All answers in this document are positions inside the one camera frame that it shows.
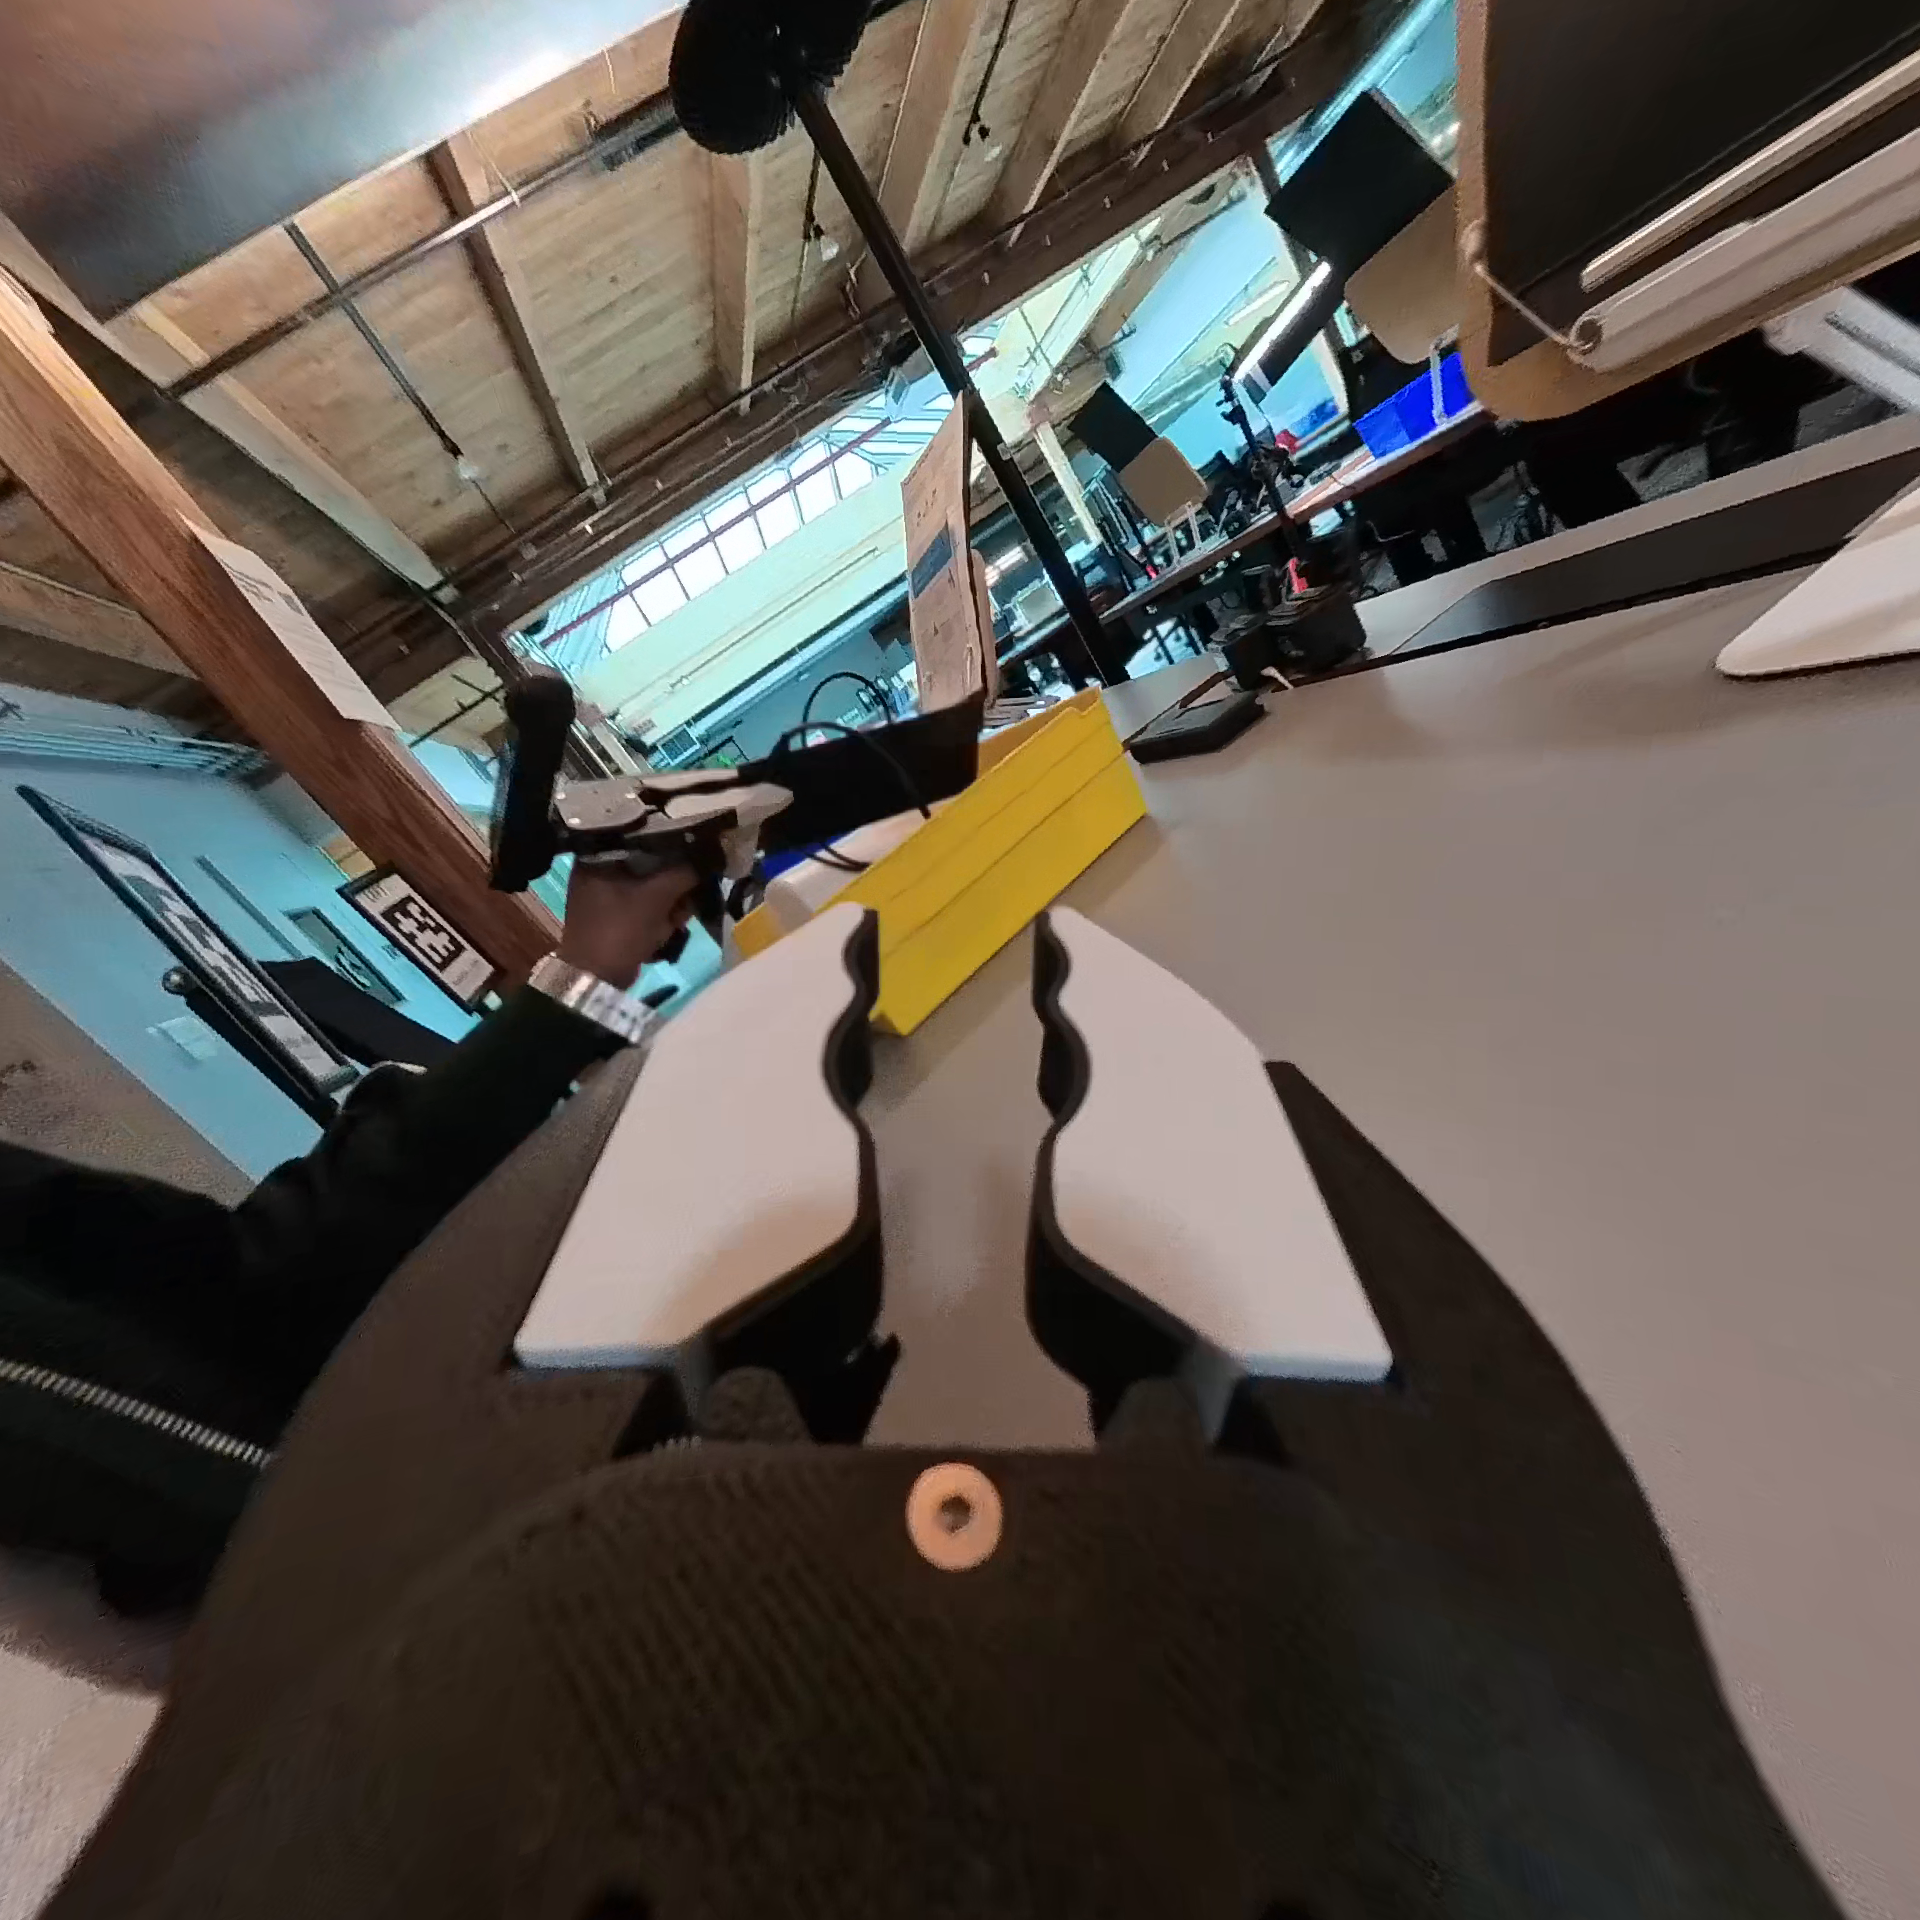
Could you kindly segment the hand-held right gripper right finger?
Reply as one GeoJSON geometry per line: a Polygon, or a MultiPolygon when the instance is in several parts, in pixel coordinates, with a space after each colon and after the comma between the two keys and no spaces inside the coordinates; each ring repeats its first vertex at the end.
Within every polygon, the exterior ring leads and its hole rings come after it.
{"type": "Polygon", "coordinates": [[[1073,909],[1036,924],[1044,1138],[1027,1316],[1104,1434],[1165,1383],[1203,1438],[1255,1384],[1394,1379],[1394,1355],[1262,1048],[1073,909]]]}

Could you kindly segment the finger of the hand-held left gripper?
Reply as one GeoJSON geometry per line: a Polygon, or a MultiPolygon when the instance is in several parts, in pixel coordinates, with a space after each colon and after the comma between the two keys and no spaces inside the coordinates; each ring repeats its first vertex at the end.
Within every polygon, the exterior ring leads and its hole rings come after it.
{"type": "Polygon", "coordinates": [[[640,779],[640,842],[664,845],[749,845],[756,849],[795,792],[777,782],[742,782],[739,775],[640,779]]]}

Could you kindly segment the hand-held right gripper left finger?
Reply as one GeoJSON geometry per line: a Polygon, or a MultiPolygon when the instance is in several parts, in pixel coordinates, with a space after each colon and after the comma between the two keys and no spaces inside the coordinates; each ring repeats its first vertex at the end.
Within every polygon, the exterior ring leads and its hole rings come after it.
{"type": "Polygon", "coordinates": [[[880,917],[844,900],[655,1033],[526,1311],[533,1372],[671,1362],[859,1247],[880,917]]]}

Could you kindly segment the yellow plastic bin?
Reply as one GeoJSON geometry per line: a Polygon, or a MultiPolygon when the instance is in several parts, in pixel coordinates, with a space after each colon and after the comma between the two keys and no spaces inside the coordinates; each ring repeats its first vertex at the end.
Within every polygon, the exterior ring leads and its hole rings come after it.
{"type": "MultiPolygon", "coordinates": [[[[990,736],[963,795],[853,829],[805,862],[859,874],[835,900],[880,917],[872,1023],[907,1040],[1144,816],[1114,712],[1089,688],[990,736]]],[[[782,939],[758,904],[729,930],[729,952],[756,957],[782,939]]]]}

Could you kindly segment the person's left forearm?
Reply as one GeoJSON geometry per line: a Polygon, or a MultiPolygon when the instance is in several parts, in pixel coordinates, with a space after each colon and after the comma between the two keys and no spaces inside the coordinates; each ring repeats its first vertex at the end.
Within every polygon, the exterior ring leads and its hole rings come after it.
{"type": "Polygon", "coordinates": [[[514,990],[443,1060],[377,1074],[313,1152],[231,1211],[235,1281],[286,1323],[351,1327],[592,1067],[631,1048],[514,990]]]}

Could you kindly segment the grey desk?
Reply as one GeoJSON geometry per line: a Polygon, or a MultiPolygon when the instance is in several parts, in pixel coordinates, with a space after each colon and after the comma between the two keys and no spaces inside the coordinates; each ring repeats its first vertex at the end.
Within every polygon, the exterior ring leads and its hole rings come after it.
{"type": "Polygon", "coordinates": [[[1918,664],[1717,675],[1798,580],[1285,691],[1064,904],[1488,1256],[1839,1901],[1918,1916],[1918,664]]]}

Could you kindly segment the person's left hand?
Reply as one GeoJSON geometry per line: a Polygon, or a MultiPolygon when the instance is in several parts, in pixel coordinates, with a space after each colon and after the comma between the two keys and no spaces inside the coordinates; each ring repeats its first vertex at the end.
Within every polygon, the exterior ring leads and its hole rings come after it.
{"type": "Polygon", "coordinates": [[[685,929],[697,890],[691,867],[638,874],[616,862],[574,862],[557,959],[614,990],[633,990],[645,968],[685,929]]]}

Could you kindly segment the framed marker sign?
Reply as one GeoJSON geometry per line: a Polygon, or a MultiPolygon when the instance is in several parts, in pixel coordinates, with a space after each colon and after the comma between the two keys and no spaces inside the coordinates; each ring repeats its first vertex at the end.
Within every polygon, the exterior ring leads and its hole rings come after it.
{"type": "Polygon", "coordinates": [[[333,1122],[343,1095],[358,1080],[357,1060],[322,1040],[145,842],[31,785],[18,785],[18,795],[167,947],[174,957],[167,994],[199,1007],[199,1018],[304,1116],[320,1128],[333,1122]]]}
{"type": "Polygon", "coordinates": [[[397,955],[437,988],[441,997],[477,1017],[498,988],[498,968],[395,868],[351,880],[340,898],[378,930],[397,955]]]}

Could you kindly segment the white paper notice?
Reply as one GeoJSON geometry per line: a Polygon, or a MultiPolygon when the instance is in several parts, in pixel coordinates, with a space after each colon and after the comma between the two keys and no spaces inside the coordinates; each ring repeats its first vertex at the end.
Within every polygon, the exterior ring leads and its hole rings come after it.
{"type": "Polygon", "coordinates": [[[199,527],[191,527],[191,531],[248,597],[256,614],[261,614],[267,632],[279,638],[282,649],[299,668],[299,672],[336,715],[378,732],[397,732],[389,706],[377,700],[372,686],[351,668],[343,649],[322,634],[297,591],[265,558],[199,527]]]}

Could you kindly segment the black flat device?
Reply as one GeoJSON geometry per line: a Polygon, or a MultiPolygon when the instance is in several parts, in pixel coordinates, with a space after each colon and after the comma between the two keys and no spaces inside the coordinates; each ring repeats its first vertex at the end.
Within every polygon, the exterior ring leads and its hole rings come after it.
{"type": "Polygon", "coordinates": [[[1183,758],[1206,758],[1236,744],[1243,732],[1262,724],[1265,703],[1255,691],[1236,691],[1209,703],[1191,703],[1157,715],[1145,727],[1127,738],[1127,756],[1141,765],[1165,765],[1183,758]]]}

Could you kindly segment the black pole stand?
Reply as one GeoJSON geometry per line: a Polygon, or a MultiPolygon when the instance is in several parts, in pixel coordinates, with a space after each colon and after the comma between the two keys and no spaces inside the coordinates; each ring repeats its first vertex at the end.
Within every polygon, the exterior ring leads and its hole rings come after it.
{"type": "Polygon", "coordinates": [[[673,110],[708,157],[756,157],[790,124],[805,124],[813,155],[880,265],[881,283],[901,303],[912,333],[953,402],[953,414],[968,422],[972,449],[984,454],[1062,601],[1072,632],[1072,642],[1064,642],[1069,664],[1097,686],[1120,686],[1127,664],[1114,658],[1084,578],[1069,561],[946,324],[936,316],[892,217],[881,208],[880,189],[830,110],[830,85],[853,63],[864,21],[869,4],[685,4],[671,57],[673,110]]]}

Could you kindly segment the dark green jacket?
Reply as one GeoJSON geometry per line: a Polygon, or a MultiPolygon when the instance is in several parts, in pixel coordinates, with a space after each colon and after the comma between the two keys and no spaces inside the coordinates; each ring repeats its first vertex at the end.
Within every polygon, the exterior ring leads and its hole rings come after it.
{"type": "Polygon", "coordinates": [[[3,1148],[3,1544],[192,1606],[389,1264],[378,1129],[237,1206],[3,1148]]]}

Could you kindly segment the blue plastic bin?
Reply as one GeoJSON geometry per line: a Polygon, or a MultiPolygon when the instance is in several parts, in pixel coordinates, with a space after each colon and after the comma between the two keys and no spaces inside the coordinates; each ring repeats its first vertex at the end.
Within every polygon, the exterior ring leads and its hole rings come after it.
{"type": "Polygon", "coordinates": [[[1472,424],[1484,417],[1488,417],[1488,412],[1472,395],[1462,359],[1442,357],[1437,374],[1418,374],[1394,395],[1360,414],[1356,432],[1362,449],[1374,460],[1384,460],[1449,432],[1453,424],[1472,424]]]}

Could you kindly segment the white garment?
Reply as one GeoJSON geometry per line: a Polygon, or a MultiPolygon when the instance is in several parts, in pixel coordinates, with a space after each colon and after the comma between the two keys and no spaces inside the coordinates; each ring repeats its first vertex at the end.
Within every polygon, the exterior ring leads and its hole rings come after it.
{"type": "Polygon", "coordinates": [[[81,1565],[3,1552],[3,1916],[36,1916],[100,1822],[183,1628],[107,1609],[81,1565]]]}

